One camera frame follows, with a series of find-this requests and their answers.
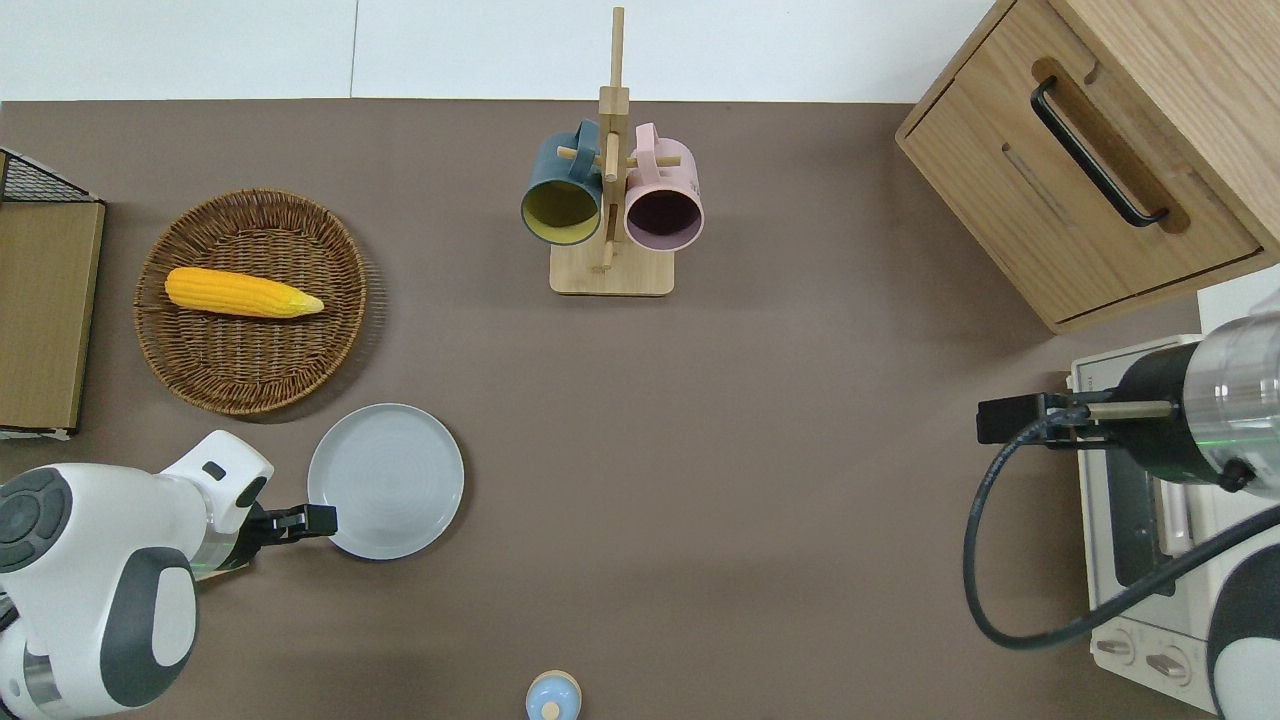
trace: pink mug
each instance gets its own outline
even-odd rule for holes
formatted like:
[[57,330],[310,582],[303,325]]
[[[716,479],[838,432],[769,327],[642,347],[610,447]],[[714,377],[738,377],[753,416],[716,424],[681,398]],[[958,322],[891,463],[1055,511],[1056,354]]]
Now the pink mug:
[[[623,227],[641,247],[673,252],[703,234],[703,199],[694,154],[680,141],[658,137],[653,123],[636,127],[635,169],[627,173]],[[680,158],[659,168],[658,158]]]

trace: white plate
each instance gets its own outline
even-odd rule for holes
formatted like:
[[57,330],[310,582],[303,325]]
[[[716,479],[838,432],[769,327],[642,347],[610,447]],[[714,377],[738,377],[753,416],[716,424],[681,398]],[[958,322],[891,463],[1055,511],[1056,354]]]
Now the white plate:
[[431,544],[462,502],[462,454],[439,420],[410,405],[361,407],[329,429],[307,471],[307,498],[338,509],[334,544],[369,560]]

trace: brown table surface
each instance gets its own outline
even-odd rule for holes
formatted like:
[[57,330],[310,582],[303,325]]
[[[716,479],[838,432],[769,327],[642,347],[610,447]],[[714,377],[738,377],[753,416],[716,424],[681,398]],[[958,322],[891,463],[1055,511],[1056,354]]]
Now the brown table surface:
[[[451,529],[403,560],[325,539],[201,587],[187,670],[136,717],[524,717],[563,667],[584,719],[1202,717],[1093,666],[995,647],[960,538],[995,448],[979,400],[1073,359],[1196,332],[1194,299],[1053,337],[895,147],[905,105],[632,104],[689,145],[707,231],[658,300],[562,297],[517,215],[541,137],[594,102],[5,102],[0,142],[110,204],[69,442],[0,445],[159,470],[215,428],[306,498],[347,413],[407,402],[466,460]],[[188,208],[242,187],[328,206],[375,270],[358,351],[246,423],[170,395],[133,286]],[[1028,450],[984,524],[989,611],[1082,612],[1074,459]]]

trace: wooden base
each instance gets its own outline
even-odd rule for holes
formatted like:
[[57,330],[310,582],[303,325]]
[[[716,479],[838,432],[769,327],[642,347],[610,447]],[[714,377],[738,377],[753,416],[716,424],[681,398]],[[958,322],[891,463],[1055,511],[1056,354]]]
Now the wooden base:
[[605,228],[579,245],[552,249],[552,290],[561,295],[621,295],[662,297],[676,288],[676,254],[654,252],[625,233],[613,243],[613,260],[604,269]]

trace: wooden mug stand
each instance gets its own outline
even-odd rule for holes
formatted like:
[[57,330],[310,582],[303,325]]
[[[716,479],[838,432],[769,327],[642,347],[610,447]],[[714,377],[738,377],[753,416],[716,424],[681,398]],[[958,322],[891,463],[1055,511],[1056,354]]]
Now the wooden mug stand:
[[[631,91],[622,85],[623,9],[613,8],[613,56],[609,85],[600,87],[600,164],[603,193],[600,227],[588,241],[552,247],[550,286],[561,295],[660,297],[676,288],[676,254],[655,252],[628,242],[622,206],[626,196],[631,123]],[[562,147],[562,156],[573,150]],[[659,158],[659,165],[678,164]],[[630,167],[635,167],[634,160]]]

